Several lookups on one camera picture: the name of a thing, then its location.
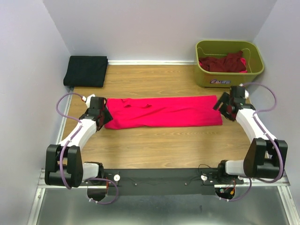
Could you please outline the pink t shirt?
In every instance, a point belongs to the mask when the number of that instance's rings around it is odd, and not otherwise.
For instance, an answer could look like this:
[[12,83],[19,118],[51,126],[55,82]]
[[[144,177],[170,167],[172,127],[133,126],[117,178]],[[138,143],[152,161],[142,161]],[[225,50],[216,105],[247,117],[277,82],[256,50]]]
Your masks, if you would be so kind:
[[221,126],[221,114],[213,110],[217,97],[110,98],[112,121],[107,129],[139,127]]

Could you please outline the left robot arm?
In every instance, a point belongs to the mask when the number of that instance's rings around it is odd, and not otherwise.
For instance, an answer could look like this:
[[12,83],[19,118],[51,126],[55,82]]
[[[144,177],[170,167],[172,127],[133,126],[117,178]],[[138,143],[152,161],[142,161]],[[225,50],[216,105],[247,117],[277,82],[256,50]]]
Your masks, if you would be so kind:
[[58,144],[51,144],[46,150],[45,183],[50,186],[77,188],[89,180],[99,185],[104,179],[104,167],[98,162],[83,162],[81,150],[87,141],[105,124],[113,120],[106,104],[107,99],[81,96],[87,110],[78,119],[73,131]]

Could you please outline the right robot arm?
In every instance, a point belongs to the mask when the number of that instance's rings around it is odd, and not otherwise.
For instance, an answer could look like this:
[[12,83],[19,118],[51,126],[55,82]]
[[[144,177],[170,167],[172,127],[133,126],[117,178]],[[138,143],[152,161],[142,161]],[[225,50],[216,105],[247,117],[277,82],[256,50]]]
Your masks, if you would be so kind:
[[250,146],[243,160],[222,160],[218,164],[216,179],[225,184],[233,176],[254,178],[273,183],[282,178],[288,150],[287,142],[277,139],[258,117],[258,111],[246,99],[248,92],[244,84],[231,86],[223,93],[214,110],[226,119],[238,122],[246,133]]

